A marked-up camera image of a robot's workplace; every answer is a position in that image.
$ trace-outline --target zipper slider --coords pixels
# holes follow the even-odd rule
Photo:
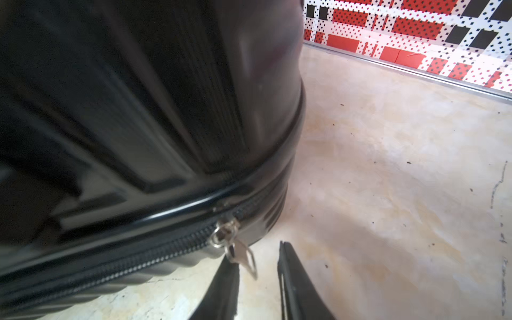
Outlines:
[[[211,234],[209,242],[215,248],[224,247],[226,257],[231,263],[238,263],[243,266],[249,274],[258,279],[258,270],[256,269],[256,261],[252,250],[242,241],[237,239],[240,222],[231,217],[227,222],[217,221],[217,227]]]

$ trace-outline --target hard-shell suitcase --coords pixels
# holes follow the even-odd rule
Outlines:
[[[305,113],[297,0],[0,5],[0,318],[33,319],[251,244]]]

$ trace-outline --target concrete floor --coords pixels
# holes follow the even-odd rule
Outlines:
[[[281,317],[280,240],[340,320],[512,318],[512,107],[308,46],[301,72],[288,198],[253,246],[260,278],[242,271],[237,319]],[[219,263],[44,319],[187,319]]]

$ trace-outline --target black square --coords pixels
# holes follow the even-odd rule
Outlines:
[[[466,27],[455,26],[444,42],[459,45],[469,30],[470,29]]]
[[[478,18],[488,3],[489,0],[471,0],[462,16]]]
[[[497,32],[486,31],[482,29],[477,34],[473,42],[470,44],[470,47],[485,49],[490,44],[490,42],[493,41],[494,37],[496,37],[497,34]]]
[[[306,10],[306,17],[308,17],[308,18],[315,17],[315,6],[308,5],[308,9]]]
[[[327,10],[329,10],[329,8],[320,7],[320,12],[318,13],[318,19],[327,20]]]
[[[496,8],[493,15],[490,16],[491,20],[509,21],[512,17],[512,0],[503,0]]]

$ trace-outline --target suitcase zipper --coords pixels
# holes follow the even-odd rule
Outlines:
[[[240,239],[237,238],[240,222],[235,217],[228,221],[219,219],[215,231],[211,234],[209,242],[215,248],[224,247],[226,257],[231,263],[238,263],[244,267],[249,274],[258,279],[258,270],[252,250]]]
[[[109,281],[138,272],[155,264],[201,250],[208,244],[216,248],[224,247],[226,256],[230,262],[242,265],[254,279],[257,279],[258,273],[253,252],[245,243],[238,239],[237,235],[240,229],[240,220],[250,218],[254,207],[258,206],[274,188],[275,185],[266,188],[252,201],[242,204],[231,212],[225,212],[214,218],[212,217],[208,219],[207,222],[203,223],[204,227],[198,227],[199,229],[196,229],[196,231],[164,243],[157,248],[149,249],[106,265],[94,267],[86,272],[68,278],[64,285],[57,284],[51,288],[45,288],[40,291],[36,288],[32,288],[32,297],[26,300],[23,299],[25,301],[18,300],[1,305],[0,315],[44,304],[51,300],[56,300],[73,293],[106,284]]]

